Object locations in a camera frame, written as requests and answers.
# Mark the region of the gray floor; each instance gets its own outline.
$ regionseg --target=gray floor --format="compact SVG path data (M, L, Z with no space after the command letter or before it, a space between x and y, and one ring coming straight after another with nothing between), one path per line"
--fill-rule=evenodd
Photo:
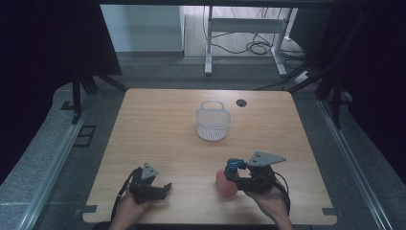
M281 78L272 59L214 60L214 74L204 75L202 58L134 57L120 55L123 76L114 77L128 87L255 90L278 82ZM102 155L124 92L95 78L100 88L97 95L83 98L90 102L84 126L95 126L95 135L89 147L72 147L56 184L43 207L34 229L92 229L94 224L81 220L81 211L89 196ZM292 80L285 87L293 85ZM301 226L297 229L379 229L371 207L358 187L340 145L328 126L320 102L314 97L317 83L293 95L309 143L325 180L338 221L333 226ZM261 90L275 90L265 87ZM71 86L61 87L55 93L54 106L46 122L33 140L16 170L0 190L0 226L15 229L34 193L47 173L53 154L71 128L72 111L60 110L65 101L71 101ZM393 229L402 229L406 223L406 188L374 147L365 133L351 118L345 106L341 109L342 133L358 161L377 200L387 214ZM158 226L160 229L196 229L197 226ZM141 226L156 229L157 226ZM215 229L215 226L199 226ZM245 226L242 229L258 229Z

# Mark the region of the wall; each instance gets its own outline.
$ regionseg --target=wall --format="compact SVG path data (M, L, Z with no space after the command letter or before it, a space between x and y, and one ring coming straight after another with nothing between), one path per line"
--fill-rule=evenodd
M116 52L183 51L183 6L101 5Z

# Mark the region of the hand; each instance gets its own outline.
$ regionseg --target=hand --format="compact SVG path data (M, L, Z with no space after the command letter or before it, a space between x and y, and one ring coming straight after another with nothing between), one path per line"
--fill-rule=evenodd
M109 230L125 230L133 225L140 216L151 205L147 200L142 204L137 204L132 193L127 189L117 208L116 217L114 217Z
M292 230L293 225L287 214L286 204L282 192L273 187L272 189L262 193L245 192L258 204L262 212L274 220L278 229L280 230Z

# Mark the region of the mesh basket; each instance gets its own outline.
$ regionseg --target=mesh basket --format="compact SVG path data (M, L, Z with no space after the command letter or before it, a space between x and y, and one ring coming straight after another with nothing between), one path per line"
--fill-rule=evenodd
M207 104L221 104L221 108L208 107ZM196 110L197 134L205 140L218 141L223 139L227 135L230 123L231 115L224 109L224 104L219 101L208 100Z

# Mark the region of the wooden table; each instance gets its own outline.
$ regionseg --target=wooden table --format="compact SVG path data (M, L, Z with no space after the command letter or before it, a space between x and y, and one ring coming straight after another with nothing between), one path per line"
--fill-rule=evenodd
M222 101L232 115L227 136L218 142L205 141L196 132L195 111L208 99ZM247 105L238 106L239 99ZM322 210L332 205L289 93L175 89L126 92L87 201L99 205L99 211L83 214L83 219L109 220L128 175L148 162L159 173L152 186L172 182L172 188L140 223L272 224L244 192L223 197L215 186L215 174L229 158L248 160L256 150L287 158L272 168L289 185L293 223L336 222L336 216Z

